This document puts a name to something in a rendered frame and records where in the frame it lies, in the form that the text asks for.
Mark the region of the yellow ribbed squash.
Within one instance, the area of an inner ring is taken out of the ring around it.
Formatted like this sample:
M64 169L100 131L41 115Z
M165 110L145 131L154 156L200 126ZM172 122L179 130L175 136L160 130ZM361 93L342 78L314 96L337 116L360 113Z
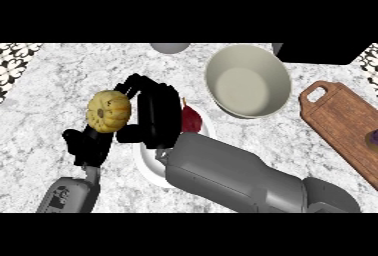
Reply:
M117 132L132 116L132 104L126 94L116 90L98 92L88 104L86 120L100 133Z

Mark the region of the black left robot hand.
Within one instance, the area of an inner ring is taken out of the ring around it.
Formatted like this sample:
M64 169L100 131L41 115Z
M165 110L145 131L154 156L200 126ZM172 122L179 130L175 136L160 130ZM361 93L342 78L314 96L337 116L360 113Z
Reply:
M91 126L83 131L67 129L63 133L69 153L76 156L76 166L100 167L107 160L113 133L100 133Z

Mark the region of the dark red vegetable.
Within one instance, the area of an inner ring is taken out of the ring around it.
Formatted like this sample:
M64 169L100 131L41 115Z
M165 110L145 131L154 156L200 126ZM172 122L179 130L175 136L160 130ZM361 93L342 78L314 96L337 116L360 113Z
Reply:
M203 127L203 118L199 112L188 104L184 104L182 109L182 131L199 133Z

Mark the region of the black appliance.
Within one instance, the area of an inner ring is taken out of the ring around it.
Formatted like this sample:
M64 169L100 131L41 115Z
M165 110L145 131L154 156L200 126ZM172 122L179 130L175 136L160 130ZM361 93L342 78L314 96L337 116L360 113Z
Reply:
M367 42L274 43L274 54L283 62L349 65L370 47Z

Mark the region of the white plate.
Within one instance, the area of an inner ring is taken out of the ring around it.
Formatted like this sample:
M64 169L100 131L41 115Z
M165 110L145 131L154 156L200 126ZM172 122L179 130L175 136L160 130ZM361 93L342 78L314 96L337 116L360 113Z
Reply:
M200 134L216 139L218 134L213 126L213 121L206 113L204 108L200 105L191 104L190 107L199 112L203 118L203 126ZM134 145L134 158L138 169L145 179L157 186L163 188L173 188L173 185L166 180L166 167L163 163L156 159L156 150L148 149L144 143Z

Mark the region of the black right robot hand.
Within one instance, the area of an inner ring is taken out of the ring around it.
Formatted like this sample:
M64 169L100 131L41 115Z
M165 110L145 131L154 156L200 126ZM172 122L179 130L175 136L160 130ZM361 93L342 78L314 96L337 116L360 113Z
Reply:
M182 132L182 105L179 92L172 85L156 82L138 73L119 83L116 90L129 99L138 97L138 123L117 132L120 143L144 143L148 149L175 146Z

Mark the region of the beige bowl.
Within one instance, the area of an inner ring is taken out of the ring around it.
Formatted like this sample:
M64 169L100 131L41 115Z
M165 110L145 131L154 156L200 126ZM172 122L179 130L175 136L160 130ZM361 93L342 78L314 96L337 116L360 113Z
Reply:
M271 116L290 100L293 86L286 65L258 46L225 47L209 61L204 77L216 104L238 118Z

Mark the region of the grey round object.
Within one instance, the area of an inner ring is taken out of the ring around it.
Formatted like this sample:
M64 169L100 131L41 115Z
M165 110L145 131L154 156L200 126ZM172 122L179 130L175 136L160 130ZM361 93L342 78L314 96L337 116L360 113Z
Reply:
M190 43L153 43L151 47L163 54L176 54L190 47Z

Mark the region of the brown wooden cutting board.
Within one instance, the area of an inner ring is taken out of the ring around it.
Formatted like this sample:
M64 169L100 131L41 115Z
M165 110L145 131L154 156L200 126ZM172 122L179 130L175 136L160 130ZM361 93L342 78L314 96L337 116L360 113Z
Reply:
M378 191L378 152L367 144L378 110L343 83L317 81L302 92L300 116Z

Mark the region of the purple vegetable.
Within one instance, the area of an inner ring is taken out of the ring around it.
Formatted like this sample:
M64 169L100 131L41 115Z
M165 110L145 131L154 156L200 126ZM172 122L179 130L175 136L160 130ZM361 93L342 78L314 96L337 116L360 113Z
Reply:
M378 151L378 129L367 135L367 145L373 150Z

